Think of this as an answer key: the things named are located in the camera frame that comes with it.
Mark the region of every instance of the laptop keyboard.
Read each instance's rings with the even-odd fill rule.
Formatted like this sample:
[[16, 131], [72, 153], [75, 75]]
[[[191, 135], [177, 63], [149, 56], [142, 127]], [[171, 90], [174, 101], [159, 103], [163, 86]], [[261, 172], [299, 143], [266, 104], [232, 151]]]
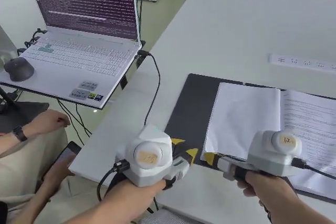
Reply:
[[111, 48], [40, 38], [25, 57], [116, 76], [132, 55]]

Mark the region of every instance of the socket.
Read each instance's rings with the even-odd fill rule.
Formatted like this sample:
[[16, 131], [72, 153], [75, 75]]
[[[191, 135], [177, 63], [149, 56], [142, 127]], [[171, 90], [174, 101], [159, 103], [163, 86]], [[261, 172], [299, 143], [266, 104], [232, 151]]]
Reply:
[[268, 62], [285, 67], [306, 68], [336, 74], [336, 62], [270, 54]]

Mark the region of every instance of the laptop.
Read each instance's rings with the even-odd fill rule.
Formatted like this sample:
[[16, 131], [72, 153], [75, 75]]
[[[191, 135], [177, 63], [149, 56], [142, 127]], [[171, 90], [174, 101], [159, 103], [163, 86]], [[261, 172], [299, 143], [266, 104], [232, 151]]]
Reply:
[[135, 0], [36, 2], [47, 32], [20, 55], [35, 72], [14, 82], [2, 71], [0, 82], [102, 109], [141, 48]]

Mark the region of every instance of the hand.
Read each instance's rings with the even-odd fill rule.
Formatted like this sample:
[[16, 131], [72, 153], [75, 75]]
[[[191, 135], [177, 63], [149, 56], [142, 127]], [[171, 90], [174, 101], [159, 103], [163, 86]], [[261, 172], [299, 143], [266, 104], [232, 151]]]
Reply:
[[278, 213], [278, 209], [284, 204], [301, 203], [293, 189], [282, 178], [247, 172], [245, 180], [247, 183], [238, 181], [238, 187], [244, 189], [246, 197], [258, 196], [259, 203], [271, 212], [271, 216], [274, 212]]
[[69, 125], [68, 116], [55, 110], [47, 110], [24, 126], [23, 130], [26, 137], [31, 137], [38, 134], [46, 134]]
[[108, 192], [102, 207], [105, 204], [106, 208], [115, 212], [114, 223], [129, 223], [146, 211], [155, 195], [165, 186], [164, 180], [148, 187], [137, 187], [129, 180], [124, 180]]
[[69, 171], [68, 167], [75, 159], [75, 157], [76, 155], [73, 154], [67, 156], [64, 159], [56, 161], [44, 176], [42, 186], [48, 187], [52, 195], [58, 190], [62, 181], [66, 177], [73, 176], [73, 174]]

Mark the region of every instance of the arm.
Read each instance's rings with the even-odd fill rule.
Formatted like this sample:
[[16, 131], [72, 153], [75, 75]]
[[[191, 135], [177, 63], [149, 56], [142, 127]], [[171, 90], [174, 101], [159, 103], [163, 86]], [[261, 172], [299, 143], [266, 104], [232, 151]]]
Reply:
[[[23, 126], [23, 133], [27, 138], [31, 138], [40, 134], [52, 132], [60, 127], [67, 127], [70, 125], [69, 119], [66, 115], [55, 111], [47, 110], [32, 122]], [[13, 133], [8, 133], [0, 137], [0, 155], [19, 144], [20, 140]]]
[[125, 224], [144, 213], [155, 195], [166, 186], [164, 180], [153, 186], [137, 187], [129, 180], [117, 184], [96, 207], [66, 224]]
[[[27, 138], [35, 136], [35, 130], [27, 124], [23, 128], [23, 133]], [[4, 136], [0, 137], [0, 155], [13, 148], [15, 145], [19, 144], [20, 141], [17, 137], [11, 132]]]
[[43, 183], [35, 196], [27, 203], [11, 224], [34, 223], [39, 213], [48, 203], [49, 198], [53, 195], [53, 192], [53, 188]]
[[71, 155], [61, 161], [57, 161], [50, 168], [45, 176], [43, 184], [41, 185], [35, 196], [27, 203], [24, 209], [18, 214], [18, 216], [16, 216], [11, 224], [34, 223], [37, 216], [48, 203], [49, 198], [53, 196], [59, 188], [61, 182], [67, 176], [71, 175], [68, 166], [71, 161], [74, 160], [74, 157], [75, 155]]
[[279, 177], [267, 177], [252, 172], [246, 174], [248, 184], [238, 182], [247, 197], [258, 196], [260, 204], [271, 214], [273, 224], [333, 224], [295, 194], [292, 188]]

